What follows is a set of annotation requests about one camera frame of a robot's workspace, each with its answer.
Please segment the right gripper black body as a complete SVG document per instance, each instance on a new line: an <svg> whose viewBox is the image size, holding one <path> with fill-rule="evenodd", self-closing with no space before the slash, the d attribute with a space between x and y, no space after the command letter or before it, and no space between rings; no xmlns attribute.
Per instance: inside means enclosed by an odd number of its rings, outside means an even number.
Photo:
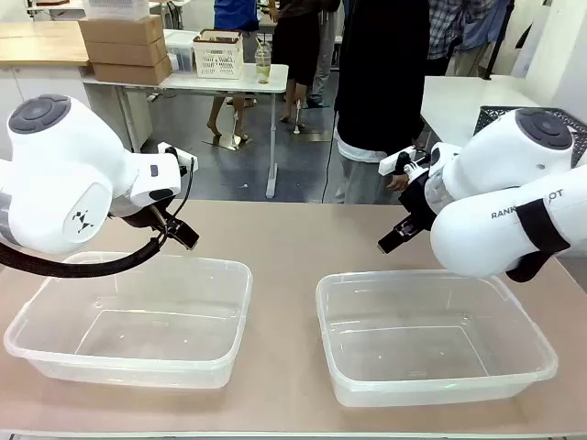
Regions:
<svg viewBox="0 0 587 440"><path fill-rule="evenodd" d="M408 224L420 230L430 230L435 220L425 197L425 186L428 180L428 172L425 171L419 177L408 184L399 197L404 209L409 213L406 217Z"/></svg>

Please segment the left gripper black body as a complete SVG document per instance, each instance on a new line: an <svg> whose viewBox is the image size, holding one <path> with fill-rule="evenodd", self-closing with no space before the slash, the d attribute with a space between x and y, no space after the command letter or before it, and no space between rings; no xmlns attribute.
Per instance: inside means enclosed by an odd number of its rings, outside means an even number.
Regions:
<svg viewBox="0 0 587 440"><path fill-rule="evenodd" d="M170 232L177 231L176 222L167 211L170 201L159 201L152 205L140 208L136 213L120 216L110 213L110 218L121 218L128 225L135 228L150 228L153 231L163 232L168 229Z"/></svg>

